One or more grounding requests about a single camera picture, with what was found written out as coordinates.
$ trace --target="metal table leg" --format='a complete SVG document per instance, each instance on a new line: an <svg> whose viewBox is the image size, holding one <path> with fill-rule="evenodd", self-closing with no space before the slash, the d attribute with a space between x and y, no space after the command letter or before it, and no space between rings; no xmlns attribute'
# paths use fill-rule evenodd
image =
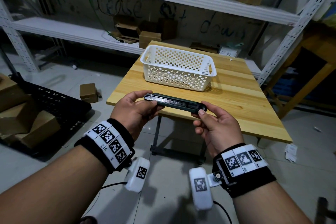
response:
<svg viewBox="0 0 336 224"><path fill-rule="evenodd" d="M160 130L160 124L161 124L161 116L158 117L157 119L157 125L156 125L156 130L155 130L155 136L154 136L154 141L153 145L150 147L150 151L152 155L160 155L160 156L165 156L165 157L170 157L170 158L179 158L187 161L194 161L199 165L204 164L205 162L205 151L207 148L207 145L205 142L202 145L202 149L199 155L195 154L190 154L186 152L181 152L181 151L175 151L175 150L170 150L170 149L165 149L163 147L157 146L158 143L158 137L159 137L159 130Z"/></svg>

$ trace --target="table top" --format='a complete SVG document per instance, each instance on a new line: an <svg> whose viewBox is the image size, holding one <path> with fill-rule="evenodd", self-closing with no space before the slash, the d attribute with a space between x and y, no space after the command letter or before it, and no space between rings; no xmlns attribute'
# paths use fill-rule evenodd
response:
<svg viewBox="0 0 336 224"><path fill-rule="evenodd" d="M144 66L139 57L112 92L107 100L107 104L115 105L124 95L136 90L152 90L153 93L196 102L204 100L228 111L237 119L244 134L292 143L288 132L243 59L225 57L155 41L152 41L150 44L211 56L216 67L217 76L212 78L209 90L198 92L146 82L144 79ZM164 108L160 112L160 115L170 118L196 119L186 111L170 107Z"/></svg>

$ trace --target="tiled floor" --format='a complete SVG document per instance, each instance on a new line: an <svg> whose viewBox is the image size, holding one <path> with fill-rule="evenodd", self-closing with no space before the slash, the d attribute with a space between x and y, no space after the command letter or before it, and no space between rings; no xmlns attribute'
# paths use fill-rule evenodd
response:
<svg viewBox="0 0 336 224"><path fill-rule="evenodd" d="M25 71L18 56L9 57L27 81L75 98L79 98L80 84L94 82L103 99L92 104L94 115L48 162L0 146L0 192L67 152L85 131L107 119L113 107L106 105L105 101L127 72L126 68L84 61L81 67L87 69L74 70L66 65L49 64L42 72L33 74ZM1 62L0 72L9 74ZM196 167L194 163L150 155L156 120L146 124L135 144L137 156L149 158L151 163L143 191L135 194L121 186L106 188L96 196L86 214L95 216L99 223L228 223L216 205L207 213L195 211L188 179L188 170ZM279 183L313 220L318 197L327 198L330 209L335 209L336 157L333 152L336 151L336 119L294 110L283 119L283 123L298 146L297 162L290 163L284 158L283 143L259 151ZM245 141L256 145L257 139L245 136ZM162 118L159 143L165 147L198 153L201 142L201 138L194 134L191 122ZM210 172L211 161L209 157L207 159L204 167ZM123 181L125 175L125 170L114 173L105 184ZM228 194L220 187L212 188L212 194L226 208L233 222L238 223Z"/></svg>

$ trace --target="perforated basket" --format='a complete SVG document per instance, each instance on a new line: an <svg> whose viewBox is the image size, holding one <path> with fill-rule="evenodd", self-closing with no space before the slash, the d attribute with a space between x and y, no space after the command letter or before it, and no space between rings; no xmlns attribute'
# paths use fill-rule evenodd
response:
<svg viewBox="0 0 336 224"><path fill-rule="evenodd" d="M173 87L204 91L216 76L210 56L149 45L141 56L145 80Z"/></svg>

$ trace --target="white tracking device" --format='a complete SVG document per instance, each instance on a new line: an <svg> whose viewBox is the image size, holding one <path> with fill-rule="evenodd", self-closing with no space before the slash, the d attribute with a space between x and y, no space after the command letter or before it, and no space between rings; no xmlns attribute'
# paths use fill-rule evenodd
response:
<svg viewBox="0 0 336 224"><path fill-rule="evenodd" d="M132 165L128 168L125 177L125 188L129 191L139 193L145 184L145 179L149 170L150 162L148 159L138 157L132 159Z"/></svg>
<svg viewBox="0 0 336 224"><path fill-rule="evenodd" d="M221 181L216 181L216 174L207 174L203 167L189 170L192 199L196 210L210 210L213 205L210 188L221 185Z"/></svg>

